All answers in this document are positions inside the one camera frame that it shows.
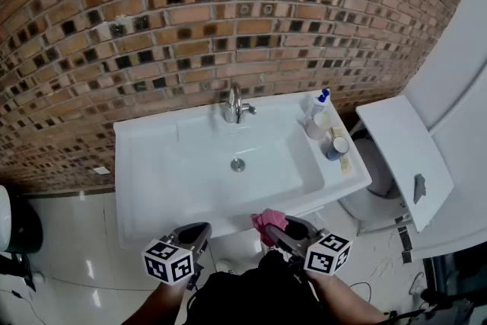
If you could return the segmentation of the white ceramic sink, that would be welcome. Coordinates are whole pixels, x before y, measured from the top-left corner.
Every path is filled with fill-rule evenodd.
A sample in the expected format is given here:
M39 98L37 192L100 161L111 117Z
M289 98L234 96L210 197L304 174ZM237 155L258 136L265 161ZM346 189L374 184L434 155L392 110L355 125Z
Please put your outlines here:
M173 229L206 221L216 237L251 228L264 209L306 215L366 187L356 148L350 174L304 130L311 94L253 98L256 114L227 123L214 104L116 123L119 242L142 248ZM241 158L242 172L231 169Z

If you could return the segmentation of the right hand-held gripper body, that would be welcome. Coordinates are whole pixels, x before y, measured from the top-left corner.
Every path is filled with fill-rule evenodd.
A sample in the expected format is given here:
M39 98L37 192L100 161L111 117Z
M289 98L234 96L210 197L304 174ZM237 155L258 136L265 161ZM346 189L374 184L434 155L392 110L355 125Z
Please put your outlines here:
M297 243L297 254L304 259L303 269L332 276L348 261L352 241L326 229Z

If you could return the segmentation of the black body-worn box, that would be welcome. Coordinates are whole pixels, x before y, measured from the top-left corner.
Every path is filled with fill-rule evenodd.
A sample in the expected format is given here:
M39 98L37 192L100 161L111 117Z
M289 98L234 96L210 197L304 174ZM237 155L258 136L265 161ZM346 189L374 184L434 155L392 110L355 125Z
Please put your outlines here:
M420 297L427 308L410 325L487 325L487 288L451 296L427 288Z

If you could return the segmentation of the white panel door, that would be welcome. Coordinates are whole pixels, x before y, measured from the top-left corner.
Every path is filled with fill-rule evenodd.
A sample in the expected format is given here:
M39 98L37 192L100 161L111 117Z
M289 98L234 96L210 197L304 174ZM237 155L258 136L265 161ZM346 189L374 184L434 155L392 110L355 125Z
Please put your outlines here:
M387 163L415 229L422 232L454 188L441 153L403 95L359 106L356 112ZM416 174L425 178L426 196L414 204Z

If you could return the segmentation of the white bottle with blue cap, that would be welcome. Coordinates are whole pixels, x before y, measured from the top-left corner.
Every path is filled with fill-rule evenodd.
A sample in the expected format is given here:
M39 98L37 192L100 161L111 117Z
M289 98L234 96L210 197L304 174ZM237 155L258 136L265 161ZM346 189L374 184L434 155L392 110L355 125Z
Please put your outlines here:
M329 89L322 89L319 95L317 95L316 97L312 97L309 100L306 116L308 118L311 118L318 113L322 113L323 111L328 110L330 100L331 98Z

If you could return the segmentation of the person's right forearm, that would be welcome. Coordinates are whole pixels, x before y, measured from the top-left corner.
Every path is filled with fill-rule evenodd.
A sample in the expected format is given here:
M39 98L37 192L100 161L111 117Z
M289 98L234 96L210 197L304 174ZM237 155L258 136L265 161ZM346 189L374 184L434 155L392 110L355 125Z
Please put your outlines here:
M386 320L375 306L353 292L337 276L306 271L318 300L339 325L377 325Z

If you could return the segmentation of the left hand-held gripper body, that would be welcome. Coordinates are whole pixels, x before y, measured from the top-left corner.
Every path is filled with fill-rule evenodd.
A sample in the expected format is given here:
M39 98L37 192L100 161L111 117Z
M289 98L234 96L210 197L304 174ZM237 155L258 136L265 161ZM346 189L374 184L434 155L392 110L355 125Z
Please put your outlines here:
M204 234L170 234L152 240L142 251L142 261L147 275L165 285L195 285L203 270L199 258L204 251Z

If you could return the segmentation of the black floor stand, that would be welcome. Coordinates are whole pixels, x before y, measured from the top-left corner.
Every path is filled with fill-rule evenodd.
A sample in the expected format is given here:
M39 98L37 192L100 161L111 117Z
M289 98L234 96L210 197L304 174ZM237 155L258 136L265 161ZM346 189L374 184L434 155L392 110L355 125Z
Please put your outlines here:
M23 253L11 253L10 258L0 253L0 274L20 277L34 292L37 290L33 282L30 262Z

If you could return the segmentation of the person's left forearm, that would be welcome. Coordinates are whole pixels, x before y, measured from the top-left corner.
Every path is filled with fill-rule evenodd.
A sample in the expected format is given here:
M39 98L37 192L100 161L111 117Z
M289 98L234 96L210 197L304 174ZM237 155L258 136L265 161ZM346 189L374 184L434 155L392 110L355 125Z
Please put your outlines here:
M160 283L142 306L121 325L174 325L186 287L187 281L176 285Z

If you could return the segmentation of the person's top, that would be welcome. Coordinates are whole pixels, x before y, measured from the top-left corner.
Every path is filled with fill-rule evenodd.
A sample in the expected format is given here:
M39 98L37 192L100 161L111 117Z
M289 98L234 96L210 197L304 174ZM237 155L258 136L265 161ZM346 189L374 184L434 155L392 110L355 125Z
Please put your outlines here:
M321 325L326 312L281 253L269 251L241 275L216 272L187 309L184 325Z

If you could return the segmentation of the dark bin with white lid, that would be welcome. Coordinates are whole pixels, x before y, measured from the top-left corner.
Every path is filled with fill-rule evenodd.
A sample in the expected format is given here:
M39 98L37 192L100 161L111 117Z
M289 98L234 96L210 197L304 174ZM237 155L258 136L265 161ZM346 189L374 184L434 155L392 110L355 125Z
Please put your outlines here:
M43 228L32 205L0 185L0 252L37 253Z

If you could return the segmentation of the pink cloth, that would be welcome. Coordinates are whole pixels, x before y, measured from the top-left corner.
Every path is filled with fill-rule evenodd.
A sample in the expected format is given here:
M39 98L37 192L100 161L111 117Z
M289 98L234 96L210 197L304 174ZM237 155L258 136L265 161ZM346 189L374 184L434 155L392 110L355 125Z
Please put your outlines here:
M288 225L288 221L286 220L286 214L273 209L265 209L260 214L252 214L250 218L254 228L260 234L261 242L267 247L273 247L274 243L266 233L266 226L273 225L282 230L285 230Z

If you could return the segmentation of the chrome faucet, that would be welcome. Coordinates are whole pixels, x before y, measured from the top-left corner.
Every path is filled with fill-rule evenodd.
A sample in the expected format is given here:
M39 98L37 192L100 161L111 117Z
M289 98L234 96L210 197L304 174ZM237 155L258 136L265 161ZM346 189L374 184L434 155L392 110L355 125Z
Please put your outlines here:
M242 92L238 83L233 83L227 100L224 102L222 114L227 123L242 123L245 113L256 114L256 108L251 104L245 104L242 100Z

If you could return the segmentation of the cream white cup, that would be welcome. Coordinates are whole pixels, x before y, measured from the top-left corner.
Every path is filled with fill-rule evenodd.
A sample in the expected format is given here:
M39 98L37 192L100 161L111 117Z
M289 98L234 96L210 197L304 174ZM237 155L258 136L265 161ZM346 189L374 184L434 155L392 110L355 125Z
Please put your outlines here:
M327 111L316 113L305 120L304 129L307 135L314 140L320 140L326 136L332 127L331 119Z

